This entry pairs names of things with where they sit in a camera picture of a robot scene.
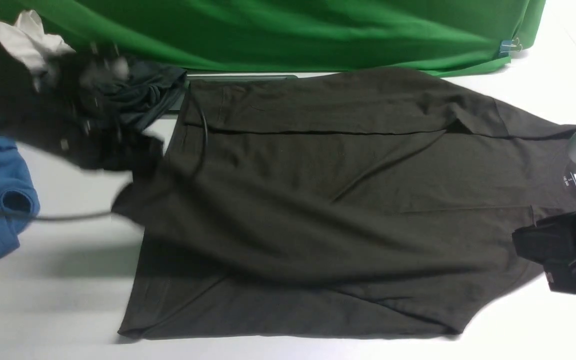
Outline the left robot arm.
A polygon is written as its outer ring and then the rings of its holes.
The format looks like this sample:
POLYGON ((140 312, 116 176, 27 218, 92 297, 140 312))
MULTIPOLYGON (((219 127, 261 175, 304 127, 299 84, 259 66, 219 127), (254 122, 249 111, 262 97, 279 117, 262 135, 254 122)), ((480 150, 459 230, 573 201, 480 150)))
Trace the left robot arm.
POLYGON ((151 173, 162 140, 123 124, 98 90, 129 73, 112 47, 48 55, 32 70, 0 42, 0 136, 84 170, 151 173))

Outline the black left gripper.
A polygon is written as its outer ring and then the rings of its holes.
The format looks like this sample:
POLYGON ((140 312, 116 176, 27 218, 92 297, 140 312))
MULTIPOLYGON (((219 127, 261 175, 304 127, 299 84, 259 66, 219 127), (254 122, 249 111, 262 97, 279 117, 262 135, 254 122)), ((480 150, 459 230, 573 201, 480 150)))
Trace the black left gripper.
POLYGON ((103 85, 125 81, 130 68, 115 53, 67 52, 46 61, 43 89, 64 105, 83 135, 83 152, 76 155, 83 169, 153 173, 163 158, 163 141, 121 121, 103 85))

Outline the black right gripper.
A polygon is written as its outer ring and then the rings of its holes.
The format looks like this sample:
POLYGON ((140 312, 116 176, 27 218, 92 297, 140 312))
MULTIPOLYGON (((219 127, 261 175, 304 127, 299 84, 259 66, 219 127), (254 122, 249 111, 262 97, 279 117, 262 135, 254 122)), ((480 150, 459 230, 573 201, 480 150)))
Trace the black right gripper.
POLYGON ((552 292, 576 295, 576 212, 518 228, 512 242, 519 257, 542 266, 552 292))

